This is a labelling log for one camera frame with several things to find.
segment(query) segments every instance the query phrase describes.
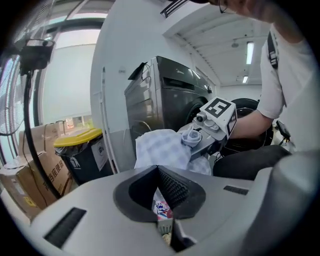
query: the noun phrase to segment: trash bin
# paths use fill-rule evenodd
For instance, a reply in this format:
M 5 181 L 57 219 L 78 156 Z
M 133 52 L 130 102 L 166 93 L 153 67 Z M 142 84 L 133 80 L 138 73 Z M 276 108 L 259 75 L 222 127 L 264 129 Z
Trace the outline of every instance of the trash bin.
M 79 186 L 113 174 L 101 129 L 80 130 L 59 137 L 54 148 Z

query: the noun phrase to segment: white cloth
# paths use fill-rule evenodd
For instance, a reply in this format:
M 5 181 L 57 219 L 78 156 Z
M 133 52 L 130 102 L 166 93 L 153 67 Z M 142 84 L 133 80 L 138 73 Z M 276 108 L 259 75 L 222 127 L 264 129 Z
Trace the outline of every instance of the white cloth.
M 271 26 L 273 44 L 278 53 L 278 70 L 270 64 L 268 43 L 264 43 L 261 53 L 262 93 L 257 110 L 264 116 L 277 119 L 286 103 L 288 106 L 306 85 L 318 65 L 307 41 L 287 42 Z
M 146 132 L 135 140 L 134 168 L 161 165 L 211 175 L 210 164 L 205 157 L 190 161 L 191 148 L 200 141 L 200 132 L 192 130 L 192 127 L 181 133 L 170 129 Z

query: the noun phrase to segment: white t-shirt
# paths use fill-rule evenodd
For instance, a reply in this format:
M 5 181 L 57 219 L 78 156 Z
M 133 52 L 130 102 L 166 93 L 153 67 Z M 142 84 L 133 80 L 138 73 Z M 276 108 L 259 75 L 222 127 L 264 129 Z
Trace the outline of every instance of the white t-shirt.
M 257 110 L 265 117 L 277 119 L 283 106 L 295 99 L 318 65 L 305 39 L 289 43 L 273 25 L 270 32 L 278 56 L 278 69 L 271 66 L 266 41 L 261 53 L 262 93 Z

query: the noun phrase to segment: white wall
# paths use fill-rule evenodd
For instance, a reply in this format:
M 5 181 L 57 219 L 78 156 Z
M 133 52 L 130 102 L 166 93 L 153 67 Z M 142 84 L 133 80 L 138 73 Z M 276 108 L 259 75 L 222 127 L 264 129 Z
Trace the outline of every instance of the white wall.
M 90 74 L 94 44 L 56 49 L 42 91 L 43 124 L 91 115 Z
M 261 95 L 261 85 L 231 85 L 221 86 L 217 92 L 217 96 L 232 101 L 239 98 L 249 98 L 259 100 Z
M 150 0 L 117 0 L 99 34 L 91 70 L 91 110 L 96 127 L 101 127 L 99 95 L 102 68 L 106 74 L 106 113 L 110 132 L 129 127 L 124 90 L 128 77 L 141 62 L 155 56 L 172 59 L 187 67 L 190 54 L 172 39 L 162 35 L 165 21 L 160 12 L 165 6 Z

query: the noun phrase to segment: person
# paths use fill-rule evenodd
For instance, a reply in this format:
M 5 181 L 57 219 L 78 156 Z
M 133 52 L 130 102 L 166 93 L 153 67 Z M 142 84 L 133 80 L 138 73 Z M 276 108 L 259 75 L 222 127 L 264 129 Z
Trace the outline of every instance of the person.
M 290 105 L 318 68 L 312 50 L 294 21 L 270 0 L 191 0 L 219 6 L 221 13 L 236 13 L 271 24 L 261 51 L 262 93 L 257 110 L 239 118 L 231 139 L 253 138 L 265 132 L 283 107 Z M 254 180 L 258 172 L 290 155 L 278 145 L 239 152 L 217 161 L 213 174 Z

